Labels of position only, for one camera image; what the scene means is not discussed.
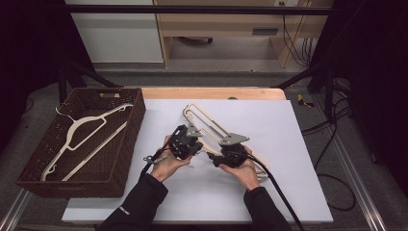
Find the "black curtain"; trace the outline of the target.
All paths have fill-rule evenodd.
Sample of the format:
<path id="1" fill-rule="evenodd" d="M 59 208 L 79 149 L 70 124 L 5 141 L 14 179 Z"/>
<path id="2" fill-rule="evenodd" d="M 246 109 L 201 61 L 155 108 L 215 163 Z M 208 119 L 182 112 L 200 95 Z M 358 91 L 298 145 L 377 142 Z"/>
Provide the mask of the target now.
<path id="1" fill-rule="evenodd" d="M 93 65 L 65 0 L 0 0 L 0 152 L 26 110 L 29 94 L 55 83 L 64 58 Z"/>
<path id="2" fill-rule="evenodd" d="M 351 87 L 367 143 L 408 196 L 408 0 L 334 0 L 313 61 L 346 28 L 332 70 Z"/>

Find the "brown wicker basket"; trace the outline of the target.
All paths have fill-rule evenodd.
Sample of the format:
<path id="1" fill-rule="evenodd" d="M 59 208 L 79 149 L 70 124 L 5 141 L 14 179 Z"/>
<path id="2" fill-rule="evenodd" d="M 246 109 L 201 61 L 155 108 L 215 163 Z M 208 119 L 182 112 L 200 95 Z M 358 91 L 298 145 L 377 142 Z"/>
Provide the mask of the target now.
<path id="1" fill-rule="evenodd" d="M 107 124 L 77 150 L 66 150 L 57 162 L 56 170 L 45 182 L 40 176 L 63 147 L 72 120 L 85 116 L 99 116 L 122 104 L 132 108 L 107 117 Z M 41 197 L 121 197 L 124 194 L 134 146 L 138 138 L 146 108 L 140 89 L 75 89 L 65 102 L 56 108 L 57 114 L 39 141 L 31 158 L 22 169 L 16 185 Z M 99 151 L 71 179 L 62 179 L 84 160 L 121 124 L 126 127 Z M 77 145 L 102 123 L 93 121 L 78 128 L 71 141 Z"/>

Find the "black horizontal frame bar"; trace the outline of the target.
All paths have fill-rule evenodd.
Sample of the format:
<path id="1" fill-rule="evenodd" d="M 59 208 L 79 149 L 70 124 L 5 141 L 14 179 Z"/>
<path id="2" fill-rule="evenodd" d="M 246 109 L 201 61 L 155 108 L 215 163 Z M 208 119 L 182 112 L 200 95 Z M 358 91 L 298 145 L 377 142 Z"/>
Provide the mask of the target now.
<path id="1" fill-rule="evenodd" d="M 331 8 L 240 7 L 240 6 L 147 6 L 66 5 L 71 13 L 185 13 L 185 14 L 271 14 L 329 15 Z"/>

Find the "beige plastic clothes hanger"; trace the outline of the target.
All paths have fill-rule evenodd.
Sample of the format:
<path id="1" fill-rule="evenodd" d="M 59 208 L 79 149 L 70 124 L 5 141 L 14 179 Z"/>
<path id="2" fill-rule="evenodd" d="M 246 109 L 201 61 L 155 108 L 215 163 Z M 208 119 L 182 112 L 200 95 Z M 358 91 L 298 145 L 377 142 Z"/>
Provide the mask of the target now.
<path id="1" fill-rule="evenodd" d="M 72 124 L 68 128 L 66 132 L 66 138 L 65 138 L 65 143 L 63 147 L 59 150 L 59 152 L 56 154 L 56 156 L 51 160 L 51 162 L 48 164 L 48 166 L 44 169 L 40 176 L 40 181 L 45 182 L 47 179 L 47 176 L 53 173 L 56 170 L 57 167 L 57 162 L 60 160 L 60 158 L 63 156 L 66 150 L 69 151 L 75 151 L 77 150 L 82 144 L 84 144 L 87 140 L 89 140 L 93 135 L 95 135 L 100 129 L 102 129 L 106 124 L 107 124 L 107 117 L 116 113 L 116 112 L 124 112 L 129 108 L 132 108 L 133 105 L 131 103 L 125 103 L 122 104 L 116 108 L 113 108 L 112 110 L 102 114 L 102 115 L 90 115 L 90 116 L 85 116 L 80 119 L 74 119 L 72 116 L 69 118 L 72 120 Z M 89 135 L 87 135 L 82 141 L 80 141 L 77 145 L 71 146 L 71 141 L 73 139 L 73 136 L 78 128 L 80 128 L 82 125 L 101 120 L 102 123 L 94 129 Z M 101 151 L 113 138 L 115 138 L 127 125 L 127 122 L 124 122 L 121 124 L 116 130 L 114 130 L 104 141 L 102 141 L 94 150 L 90 152 L 90 154 L 82 160 L 73 170 L 71 170 L 63 179 L 63 182 L 68 181 L 71 179 L 81 168 L 83 168 L 99 151 Z"/>
<path id="2" fill-rule="evenodd" d="M 202 150 L 207 154 L 212 153 L 220 156 L 222 159 L 219 142 L 231 132 L 227 131 L 196 103 L 188 104 L 183 110 L 183 116 L 188 123 L 192 123 L 201 133 L 201 137 L 198 140 L 203 143 Z M 267 170 L 269 168 L 268 162 L 254 152 L 247 154 L 247 158 L 250 158 L 255 162 L 258 179 L 267 179 Z"/>

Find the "person's right hand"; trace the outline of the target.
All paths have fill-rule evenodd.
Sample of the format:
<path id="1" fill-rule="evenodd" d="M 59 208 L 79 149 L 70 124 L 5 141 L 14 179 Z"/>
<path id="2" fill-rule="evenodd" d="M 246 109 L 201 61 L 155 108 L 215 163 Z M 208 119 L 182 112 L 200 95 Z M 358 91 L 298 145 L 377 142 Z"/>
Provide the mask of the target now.
<path id="1" fill-rule="evenodd" d="M 241 166 L 236 168 L 224 164 L 220 164 L 219 167 L 233 175 L 248 191 L 252 191 L 260 186 L 255 165 L 250 159 L 246 159 Z"/>

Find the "beige wooden desk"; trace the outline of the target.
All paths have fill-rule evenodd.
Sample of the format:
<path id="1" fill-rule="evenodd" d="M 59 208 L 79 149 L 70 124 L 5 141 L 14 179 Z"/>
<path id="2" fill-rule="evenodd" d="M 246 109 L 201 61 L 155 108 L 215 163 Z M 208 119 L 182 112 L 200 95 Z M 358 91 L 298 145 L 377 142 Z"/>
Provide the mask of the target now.
<path id="1" fill-rule="evenodd" d="M 244 6 L 274 7 L 274 0 L 152 0 L 156 6 Z M 299 0 L 297 7 L 330 8 L 334 0 Z M 265 14 L 180 14 L 157 15 L 160 35 L 164 39 L 185 37 L 260 37 L 270 40 L 278 63 L 289 65 L 301 39 L 318 39 L 325 15 Z"/>

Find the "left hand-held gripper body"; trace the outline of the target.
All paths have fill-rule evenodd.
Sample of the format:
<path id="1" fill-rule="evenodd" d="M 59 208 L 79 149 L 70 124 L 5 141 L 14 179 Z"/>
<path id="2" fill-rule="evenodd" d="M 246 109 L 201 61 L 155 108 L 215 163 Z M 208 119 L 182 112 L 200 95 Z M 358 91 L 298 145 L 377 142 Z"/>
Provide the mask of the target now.
<path id="1" fill-rule="evenodd" d="M 198 140 L 200 137 L 201 133 L 192 123 L 182 124 L 170 136 L 168 147 L 176 158 L 180 158 L 185 152 L 190 152 L 193 156 L 196 153 L 192 152 L 192 148 L 197 142 L 200 142 Z"/>

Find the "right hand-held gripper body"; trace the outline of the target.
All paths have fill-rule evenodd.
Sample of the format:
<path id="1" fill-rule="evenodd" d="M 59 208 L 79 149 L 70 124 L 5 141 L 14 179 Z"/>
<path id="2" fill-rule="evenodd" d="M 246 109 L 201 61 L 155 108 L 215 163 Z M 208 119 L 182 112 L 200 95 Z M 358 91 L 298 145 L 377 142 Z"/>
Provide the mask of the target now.
<path id="1" fill-rule="evenodd" d="M 230 133 L 220 142 L 222 159 L 221 163 L 232 168 L 240 167 L 247 159 L 247 152 L 242 143 L 249 141 L 249 137 Z"/>

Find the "person's left hand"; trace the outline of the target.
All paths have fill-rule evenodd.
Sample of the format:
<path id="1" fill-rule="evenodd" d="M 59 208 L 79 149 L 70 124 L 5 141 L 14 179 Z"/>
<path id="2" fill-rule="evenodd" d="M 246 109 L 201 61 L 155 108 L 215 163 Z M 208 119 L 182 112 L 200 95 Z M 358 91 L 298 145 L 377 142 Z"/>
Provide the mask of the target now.
<path id="1" fill-rule="evenodd" d="M 167 178 L 173 175 L 180 167 L 187 166 L 191 163 L 191 156 L 185 160 L 177 159 L 172 152 L 165 147 L 165 150 L 159 156 L 160 162 L 153 166 L 150 175 L 159 182 L 164 182 Z"/>

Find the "black metal stand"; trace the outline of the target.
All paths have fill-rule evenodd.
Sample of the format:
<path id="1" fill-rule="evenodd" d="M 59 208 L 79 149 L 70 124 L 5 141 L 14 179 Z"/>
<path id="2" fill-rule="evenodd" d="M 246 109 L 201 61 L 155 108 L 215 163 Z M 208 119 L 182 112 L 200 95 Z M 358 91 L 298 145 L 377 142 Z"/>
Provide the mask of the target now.
<path id="1" fill-rule="evenodd" d="M 90 77 L 90 79 L 107 88 L 119 88 L 119 85 L 103 78 L 94 70 L 90 70 L 77 63 L 65 63 L 58 71 L 59 98 L 61 103 L 67 98 L 67 85 L 73 88 L 85 88 L 87 86 L 83 79 L 84 76 Z"/>
<path id="2" fill-rule="evenodd" d="M 273 88 L 284 90 L 307 77 L 311 77 L 307 86 L 308 92 L 317 93 L 322 87 L 325 87 L 324 115 L 329 121 L 333 121 L 335 117 L 333 113 L 334 72 L 328 64 L 325 64 L 324 62 L 312 64 L 306 70 L 296 74 L 294 77 L 281 84 L 273 86 Z"/>

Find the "yellow and black tape piece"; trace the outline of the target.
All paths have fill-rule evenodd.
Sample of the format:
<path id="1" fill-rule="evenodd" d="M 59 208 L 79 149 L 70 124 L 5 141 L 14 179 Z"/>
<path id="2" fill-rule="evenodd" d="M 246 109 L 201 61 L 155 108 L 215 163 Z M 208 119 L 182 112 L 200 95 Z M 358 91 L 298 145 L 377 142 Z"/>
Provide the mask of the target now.
<path id="1" fill-rule="evenodd" d="M 314 103 L 308 103 L 308 102 L 304 101 L 302 94 L 297 95 L 297 103 L 300 106 L 304 106 L 304 107 L 308 107 L 308 108 L 315 108 Z"/>

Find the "white cabinet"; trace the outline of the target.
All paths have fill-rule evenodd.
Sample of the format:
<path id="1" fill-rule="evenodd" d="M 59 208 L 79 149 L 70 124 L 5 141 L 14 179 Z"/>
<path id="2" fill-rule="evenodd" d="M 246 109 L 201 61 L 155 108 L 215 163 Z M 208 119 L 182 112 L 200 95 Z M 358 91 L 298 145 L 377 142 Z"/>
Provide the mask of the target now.
<path id="1" fill-rule="evenodd" d="M 73 13 L 93 63 L 162 63 L 154 13 Z"/>

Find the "aluminium frame rail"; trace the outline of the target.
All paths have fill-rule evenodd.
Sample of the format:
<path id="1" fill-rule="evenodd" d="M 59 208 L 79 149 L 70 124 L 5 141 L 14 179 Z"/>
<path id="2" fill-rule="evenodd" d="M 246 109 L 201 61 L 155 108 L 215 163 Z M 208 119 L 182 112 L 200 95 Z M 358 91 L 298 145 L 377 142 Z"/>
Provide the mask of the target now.
<path id="1" fill-rule="evenodd" d="M 32 195 L 31 192 L 24 189 L 19 191 L 11 208 L 0 220 L 0 231 L 14 231 Z"/>
<path id="2" fill-rule="evenodd" d="M 366 219 L 371 231 L 388 231 L 383 218 L 378 212 L 370 193 L 364 184 L 363 179 L 357 171 L 356 166 L 352 163 L 340 136 L 334 132 L 334 128 L 329 129 L 329 134 L 333 137 L 335 153 L 343 168 L 344 174 L 353 190 L 359 207 Z"/>

